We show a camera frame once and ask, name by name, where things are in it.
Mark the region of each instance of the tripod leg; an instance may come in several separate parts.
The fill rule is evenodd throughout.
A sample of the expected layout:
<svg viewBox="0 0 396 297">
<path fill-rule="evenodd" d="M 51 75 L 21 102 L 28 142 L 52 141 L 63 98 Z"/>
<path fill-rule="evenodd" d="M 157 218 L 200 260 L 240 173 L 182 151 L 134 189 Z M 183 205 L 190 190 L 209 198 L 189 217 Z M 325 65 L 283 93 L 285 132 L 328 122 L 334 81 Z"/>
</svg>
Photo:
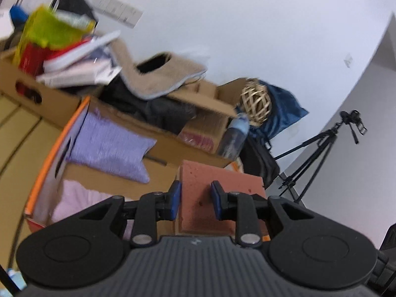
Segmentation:
<svg viewBox="0 0 396 297">
<path fill-rule="evenodd" d="M 289 188 L 289 185 L 287 184 L 286 185 L 286 189 L 284 189 L 283 191 L 282 191 L 282 193 L 281 194 L 279 194 L 279 196 L 282 196 L 282 195 L 284 195 L 285 194 L 285 192 L 287 191 L 287 190 L 289 190 L 290 188 Z"/>
<path fill-rule="evenodd" d="M 311 154 L 310 157 L 306 159 L 304 163 L 300 165 L 290 176 L 289 178 L 293 181 L 297 181 L 301 175 L 312 165 L 312 163 L 320 156 L 320 154 L 324 151 L 328 143 L 332 140 L 332 136 L 329 136 L 317 149 L 315 152 Z"/>
<path fill-rule="evenodd" d="M 316 136 L 314 136 L 314 137 L 308 139 L 307 141 L 301 143 L 299 146 L 296 146 L 296 147 L 290 149 L 289 151 L 286 151 L 286 152 L 284 152 L 283 154 L 278 155 L 278 156 L 275 157 L 274 159 L 275 159 L 275 161 L 276 161 L 276 160 L 278 160 L 278 159 L 280 159 L 280 158 L 282 158 L 282 157 L 284 157 L 284 156 L 286 156 L 286 155 L 289 155 L 290 153 L 293 153 L 294 151 L 297 151 L 298 149 L 301 149 L 301 148 L 303 148 L 303 147 L 308 146 L 308 145 L 311 144 L 311 143 L 314 143 L 314 142 L 318 141 L 319 139 L 323 139 L 323 138 L 325 138 L 326 136 L 331 136 L 333 133 L 334 133 L 334 132 L 333 132 L 331 129 L 328 129 L 327 131 L 324 131 L 324 132 L 322 132 L 322 133 L 320 133 L 320 134 L 318 134 L 318 135 L 316 135 Z"/>
<path fill-rule="evenodd" d="M 335 138 L 329 143 L 329 147 L 327 148 L 326 152 L 324 153 L 324 156 L 322 158 L 322 160 L 320 161 L 318 167 L 316 168 L 314 174 L 312 175 L 312 177 L 310 178 L 309 182 L 307 183 L 307 185 L 305 186 L 304 190 L 302 190 L 300 196 L 294 200 L 294 203 L 299 203 L 302 200 L 302 197 L 305 195 L 305 193 L 308 191 L 310 185 L 312 184 L 312 182 L 314 181 L 316 175 L 318 175 L 320 168 L 322 167 L 324 161 L 326 160 L 327 156 L 330 153 L 331 148 L 333 147 Z"/>
</svg>

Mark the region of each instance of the wood floor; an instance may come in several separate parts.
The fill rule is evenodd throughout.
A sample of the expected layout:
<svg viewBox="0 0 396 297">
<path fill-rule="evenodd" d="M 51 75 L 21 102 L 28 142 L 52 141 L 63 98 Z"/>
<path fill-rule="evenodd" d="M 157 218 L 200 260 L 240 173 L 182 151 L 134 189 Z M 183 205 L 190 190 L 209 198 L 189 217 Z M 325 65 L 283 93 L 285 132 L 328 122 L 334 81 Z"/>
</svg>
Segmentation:
<svg viewBox="0 0 396 297">
<path fill-rule="evenodd" d="M 60 129 L 0 95 L 0 264 L 8 267 L 15 230 Z M 19 241 L 29 235 L 26 222 Z"/>
</svg>

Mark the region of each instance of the tripod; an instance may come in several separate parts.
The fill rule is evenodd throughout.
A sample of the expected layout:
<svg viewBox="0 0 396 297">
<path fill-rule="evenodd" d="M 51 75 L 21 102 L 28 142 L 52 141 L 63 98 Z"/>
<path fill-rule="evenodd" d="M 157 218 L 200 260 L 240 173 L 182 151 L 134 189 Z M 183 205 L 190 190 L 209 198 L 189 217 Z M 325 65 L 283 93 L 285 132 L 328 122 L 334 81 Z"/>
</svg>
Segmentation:
<svg viewBox="0 0 396 297">
<path fill-rule="evenodd" d="M 342 121 L 339 123 L 335 123 L 335 125 L 331 129 L 328 129 L 327 131 L 319 133 L 318 135 L 312 137 L 311 139 L 308 139 L 301 145 L 275 157 L 275 160 L 280 159 L 286 155 L 289 155 L 290 153 L 293 153 L 294 151 L 297 151 L 298 149 L 301 149 L 303 147 L 308 146 L 311 143 L 318 141 L 318 148 L 316 149 L 316 151 L 310 157 L 308 157 L 308 159 L 304 163 L 302 163 L 302 165 L 300 167 L 298 167 L 294 171 L 293 174 L 286 177 L 285 179 L 282 179 L 283 183 L 279 189 L 282 189 L 284 186 L 286 186 L 286 189 L 279 196 L 282 196 L 287 190 L 290 190 L 290 188 L 292 186 L 295 186 L 298 179 L 309 169 L 309 167 L 313 164 L 313 162 L 316 161 L 320 157 L 320 155 L 324 152 L 324 155 L 323 155 L 322 159 L 320 160 L 318 167 L 312 174 L 312 177 L 309 179 L 305 188 L 302 190 L 300 196 L 297 199 L 295 199 L 294 202 L 299 203 L 302 200 L 303 196 L 308 191 L 312 182 L 316 178 L 316 175 L 318 175 L 323 163 L 325 162 L 326 158 L 328 157 L 328 155 L 334 145 L 334 142 L 337 139 L 338 129 L 343 124 L 349 125 L 353 139 L 355 141 L 355 144 L 359 143 L 358 137 L 357 137 L 355 131 L 353 130 L 351 124 L 356 125 L 356 127 L 358 128 L 358 131 L 361 135 L 364 135 L 367 132 L 367 129 L 364 127 L 362 120 L 360 118 L 360 113 L 357 110 L 353 110 L 353 111 L 351 111 L 351 113 L 342 111 L 342 112 L 340 112 L 340 116 L 341 116 Z"/>
</svg>

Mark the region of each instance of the pink fabric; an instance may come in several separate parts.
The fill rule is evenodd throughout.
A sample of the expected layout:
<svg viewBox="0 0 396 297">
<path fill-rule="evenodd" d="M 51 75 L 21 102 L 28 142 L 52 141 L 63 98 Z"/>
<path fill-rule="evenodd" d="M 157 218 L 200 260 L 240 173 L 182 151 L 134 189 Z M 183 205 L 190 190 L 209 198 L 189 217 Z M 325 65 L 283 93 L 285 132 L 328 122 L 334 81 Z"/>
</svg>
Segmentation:
<svg viewBox="0 0 396 297">
<path fill-rule="evenodd" d="M 111 194 L 87 190 L 77 181 L 63 180 L 61 185 L 61 201 L 55 207 L 51 221 L 52 223 L 63 220 L 87 207 L 106 200 Z M 133 220 L 128 220 L 123 235 L 124 240 L 129 240 L 132 233 Z"/>
</svg>

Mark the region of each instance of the blue object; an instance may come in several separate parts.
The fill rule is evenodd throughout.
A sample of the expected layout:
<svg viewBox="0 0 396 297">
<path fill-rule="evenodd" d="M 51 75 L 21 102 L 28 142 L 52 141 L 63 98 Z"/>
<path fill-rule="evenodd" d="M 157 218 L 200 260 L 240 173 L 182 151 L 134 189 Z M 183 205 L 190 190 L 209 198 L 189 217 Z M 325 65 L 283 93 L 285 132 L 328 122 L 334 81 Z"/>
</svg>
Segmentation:
<svg viewBox="0 0 396 297">
<path fill-rule="evenodd" d="M 212 197 L 216 219 L 221 220 L 220 196 L 217 193 L 216 186 L 213 184 L 213 182 L 210 185 L 210 196 Z"/>
<path fill-rule="evenodd" d="M 174 193 L 172 195 L 171 214 L 172 214 L 172 220 L 175 220 L 176 216 L 177 216 L 177 212 L 179 211 L 179 205 L 180 205 L 180 197 L 181 197 L 181 183 L 180 182 L 177 183 L 176 189 L 173 191 L 174 191 Z"/>
<path fill-rule="evenodd" d="M 29 18 L 29 15 L 19 5 L 13 5 L 9 10 L 9 15 L 14 25 L 21 25 Z"/>
<path fill-rule="evenodd" d="M 26 283 L 23 280 L 22 274 L 19 271 L 14 271 L 12 269 L 8 270 L 8 275 L 12 279 L 12 281 L 17 285 L 17 287 L 22 290 L 26 287 Z M 11 293 L 7 289 L 0 290 L 0 297 L 13 297 Z"/>
<path fill-rule="evenodd" d="M 250 127 L 250 134 L 259 139 L 263 145 L 284 129 L 297 123 L 308 114 L 308 111 L 300 106 L 291 92 L 262 80 L 259 80 L 259 83 L 267 86 L 272 110 L 268 120 L 260 127 Z"/>
<path fill-rule="evenodd" d="M 217 155 L 235 161 L 241 152 L 249 133 L 249 118 L 239 113 L 225 131 L 217 149 Z"/>
</svg>

